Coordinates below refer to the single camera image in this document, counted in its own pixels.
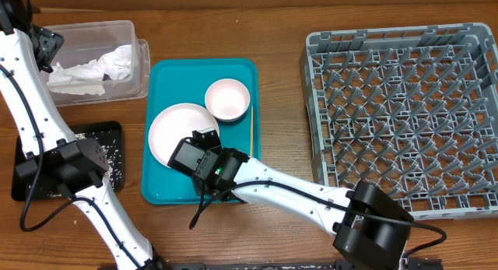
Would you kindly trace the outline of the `large white plate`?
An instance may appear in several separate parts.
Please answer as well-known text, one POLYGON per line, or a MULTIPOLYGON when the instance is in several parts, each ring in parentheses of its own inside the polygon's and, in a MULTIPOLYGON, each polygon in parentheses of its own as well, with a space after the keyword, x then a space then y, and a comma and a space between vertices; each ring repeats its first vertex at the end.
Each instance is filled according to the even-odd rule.
POLYGON ((219 131, 216 119, 207 109, 194 103, 174 104, 161 111, 149 127, 150 151, 160 164, 168 167, 181 139, 208 128, 219 131))

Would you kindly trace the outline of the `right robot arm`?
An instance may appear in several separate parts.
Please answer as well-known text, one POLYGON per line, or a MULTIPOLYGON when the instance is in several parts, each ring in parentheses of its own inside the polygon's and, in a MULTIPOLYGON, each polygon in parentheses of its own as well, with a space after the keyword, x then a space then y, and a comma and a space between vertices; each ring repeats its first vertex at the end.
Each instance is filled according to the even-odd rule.
POLYGON ((299 216, 333 237, 337 251, 359 269, 400 269, 414 219, 375 185, 333 188, 292 177, 234 148, 214 128, 193 131, 190 177, 213 201, 229 198, 299 216))

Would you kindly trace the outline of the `white napkin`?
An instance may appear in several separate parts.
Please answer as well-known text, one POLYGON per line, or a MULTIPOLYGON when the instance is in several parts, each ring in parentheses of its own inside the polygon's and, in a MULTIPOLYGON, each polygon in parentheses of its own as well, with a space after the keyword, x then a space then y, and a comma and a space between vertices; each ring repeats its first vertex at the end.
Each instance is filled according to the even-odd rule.
POLYGON ((102 55, 96 65, 111 80, 125 79, 132 70, 132 46, 129 44, 117 47, 102 55))
POLYGON ((59 62, 52 66, 47 87, 55 93, 71 95, 105 94, 102 84, 104 74, 96 65, 96 59, 87 64, 63 68, 59 62))

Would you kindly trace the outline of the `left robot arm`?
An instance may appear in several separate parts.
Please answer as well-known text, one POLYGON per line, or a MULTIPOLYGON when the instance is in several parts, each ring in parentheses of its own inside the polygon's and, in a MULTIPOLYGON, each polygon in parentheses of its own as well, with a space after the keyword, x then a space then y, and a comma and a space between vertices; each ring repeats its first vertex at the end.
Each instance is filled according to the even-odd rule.
POLYGON ((33 232, 70 205, 93 224, 119 269, 165 269, 166 262, 137 230, 110 184, 108 162, 96 139, 78 139, 62 119, 40 72, 64 38, 32 23, 30 0, 1 0, 1 93, 16 123, 25 161, 17 175, 30 185, 19 227, 33 232), (47 219, 26 225, 38 189, 54 191, 68 201, 47 219))

